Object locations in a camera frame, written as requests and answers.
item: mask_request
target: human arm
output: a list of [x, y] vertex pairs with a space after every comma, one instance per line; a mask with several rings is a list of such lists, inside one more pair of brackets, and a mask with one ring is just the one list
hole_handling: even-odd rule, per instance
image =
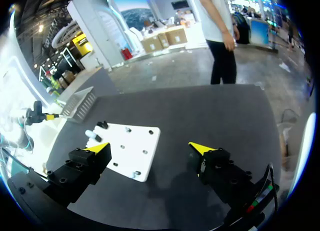
[[233, 27], [233, 33], [234, 33], [235, 40], [239, 40], [240, 39], [240, 32], [239, 32], [238, 27], [236, 25], [236, 20], [233, 16], [231, 16], [231, 19], [232, 19], [232, 27]]
[[228, 28], [223, 21], [219, 11], [213, 4], [212, 0], [199, 0], [202, 6], [205, 8], [207, 13], [209, 14], [210, 18], [215, 22], [217, 27], [222, 33], [223, 43], [227, 50], [233, 51], [236, 47], [234, 38], [228, 31]]

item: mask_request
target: black pants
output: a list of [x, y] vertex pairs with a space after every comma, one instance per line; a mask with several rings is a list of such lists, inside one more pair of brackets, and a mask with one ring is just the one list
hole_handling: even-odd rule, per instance
[[222, 79], [224, 84], [235, 84], [237, 65], [233, 51], [228, 51], [223, 42], [206, 41], [214, 57], [211, 84], [218, 85]]

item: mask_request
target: ceiling light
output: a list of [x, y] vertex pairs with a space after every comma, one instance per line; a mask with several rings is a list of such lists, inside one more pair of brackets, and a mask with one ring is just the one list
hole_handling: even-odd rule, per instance
[[43, 24], [40, 24], [40, 25], [39, 25], [39, 30], [38, 30], [39, 33], [41, 33], [43, 30], [44, 30], [44, 26], [43, 26]]

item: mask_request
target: black table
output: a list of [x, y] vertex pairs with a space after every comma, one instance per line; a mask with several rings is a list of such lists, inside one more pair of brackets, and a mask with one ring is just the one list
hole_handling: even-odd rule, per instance
[[269, 162], [280, 180], [281, 152], [269, 101], [254, 85], [210, 85], [155, 89], [99, 97], [82, 124], [67, 122], [46, 163], [61, 166], [68, 153], [85, 147], [85, 130], [98, 121], [159, 127], [161, 135], [146, 182], [105, 169], [68, 208], [89, 219], [119, 227], [204, 231], [220, 225], [230, 209], [203, 186], [189, 166], [192, 141], [222, 147], [258, 181]]

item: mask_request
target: white metal plate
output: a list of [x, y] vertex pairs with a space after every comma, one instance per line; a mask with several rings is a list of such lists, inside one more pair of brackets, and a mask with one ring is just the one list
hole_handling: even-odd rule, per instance
[[108, 123], [107, 129], [95, 126], [93, 132], [99, 135], [102, 141], [89, 138], [86, 147], [109, 142], [112, 159], [107, 168], [139, 182], [147, 180], [160, 137], [158, 127]]

